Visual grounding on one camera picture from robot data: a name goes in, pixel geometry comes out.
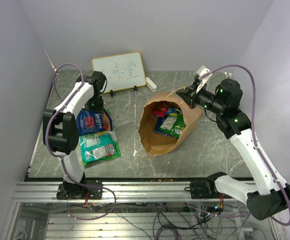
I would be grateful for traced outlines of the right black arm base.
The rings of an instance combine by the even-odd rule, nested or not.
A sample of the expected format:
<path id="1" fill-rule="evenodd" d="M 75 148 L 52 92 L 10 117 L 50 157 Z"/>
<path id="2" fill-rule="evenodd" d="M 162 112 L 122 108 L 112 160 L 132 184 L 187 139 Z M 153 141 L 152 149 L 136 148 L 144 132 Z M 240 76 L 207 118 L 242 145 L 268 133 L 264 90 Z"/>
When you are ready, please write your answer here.
<path id="1" fill-rule="evenodd" d="M 189 186 L 184 188 L 189 192 L 191 199 L 219 199 L 221 194 L 216 190 L 215 184 L 211 180 L 197 180 L 190 182 Z"/>

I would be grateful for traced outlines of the blue Burts chips bag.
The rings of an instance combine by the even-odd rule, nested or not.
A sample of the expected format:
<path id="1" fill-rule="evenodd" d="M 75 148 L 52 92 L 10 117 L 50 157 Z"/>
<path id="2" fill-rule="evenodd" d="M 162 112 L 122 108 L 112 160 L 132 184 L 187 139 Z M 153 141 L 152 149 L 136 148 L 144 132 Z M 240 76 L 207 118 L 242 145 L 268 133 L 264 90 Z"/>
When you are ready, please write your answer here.
<path id="1" fill-rule="evenodd" d="M 112 119 L 105 109 L 102 112 L 82 110 L 76 118 L 76 125 L 79 136 L 113 130 Z"/>

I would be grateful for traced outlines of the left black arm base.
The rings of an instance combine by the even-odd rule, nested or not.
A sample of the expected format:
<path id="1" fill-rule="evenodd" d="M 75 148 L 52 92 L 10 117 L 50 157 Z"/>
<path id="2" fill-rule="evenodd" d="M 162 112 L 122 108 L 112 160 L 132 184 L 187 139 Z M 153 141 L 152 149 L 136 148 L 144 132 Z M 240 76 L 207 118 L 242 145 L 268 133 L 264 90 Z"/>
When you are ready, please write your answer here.
<path id="1" fill-rule="evenodd" d="M 92 182 L 88 187 L 63 181 L 58 186 L 56 198 L 58 200 L 81 200 L 89 197 L 92 200 L 100 200 L 102 197 L 102 183 Z"/>

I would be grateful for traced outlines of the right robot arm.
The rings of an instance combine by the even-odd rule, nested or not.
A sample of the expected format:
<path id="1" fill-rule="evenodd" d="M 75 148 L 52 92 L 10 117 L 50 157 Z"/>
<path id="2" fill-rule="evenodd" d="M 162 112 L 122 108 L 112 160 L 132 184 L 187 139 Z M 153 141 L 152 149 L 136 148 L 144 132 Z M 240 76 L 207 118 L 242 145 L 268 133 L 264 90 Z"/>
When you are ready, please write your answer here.
<path id="1" fill-rule="evenodd" d="M 243 96 L 240 84 L 225 79 L 216 87 L 215 93 L 200 85 L 197 80 L 191 86 L 177 90 L 176 95 L 191 109 L 201 106 L 216 115 L 218 128 L 240 153 L 255 181 L 252 186 L 218 172 L 207 178 L 206 194 L 211 198 L 225 194 L 239 200 L 260 221 L 286 210 L 290 203 L 290 184 L 261 152 L 250 119 L 239 109 Z"/>

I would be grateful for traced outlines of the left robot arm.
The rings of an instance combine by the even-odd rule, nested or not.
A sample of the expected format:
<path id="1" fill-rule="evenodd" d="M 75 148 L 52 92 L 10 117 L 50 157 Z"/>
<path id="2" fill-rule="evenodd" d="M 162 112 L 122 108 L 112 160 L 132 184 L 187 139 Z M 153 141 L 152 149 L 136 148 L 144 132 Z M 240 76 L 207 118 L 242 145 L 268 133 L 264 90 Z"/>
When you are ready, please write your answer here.
<path id="1" fill-rule="evenodd" d="M 94 71 L 92 76 L 80 76 L 59 106 L 43 112 L 43 143 L 63 168 L 62 184 L 66 194 L 76 199 L 87 192 L 85 174 L 76 153 L 79 140 L 76 119 L 81 110 L 96 113 L 104 110 L 101 94 L 106 85 L 106 76 L 100 71 Z"/>

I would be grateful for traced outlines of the brown paper bag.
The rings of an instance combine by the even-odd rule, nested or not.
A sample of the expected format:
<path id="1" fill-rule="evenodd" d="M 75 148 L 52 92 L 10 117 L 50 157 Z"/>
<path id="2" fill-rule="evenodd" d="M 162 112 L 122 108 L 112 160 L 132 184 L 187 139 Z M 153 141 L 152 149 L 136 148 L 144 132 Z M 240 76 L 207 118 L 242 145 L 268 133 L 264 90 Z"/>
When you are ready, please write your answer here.
<path id="1" fill-rule="evenodd" d="M 141 143 L 149 158 L 175 150 L 196 128 L 203 111 L 191 109 L 176 92 L 159 92 L 143 107 Z"/>

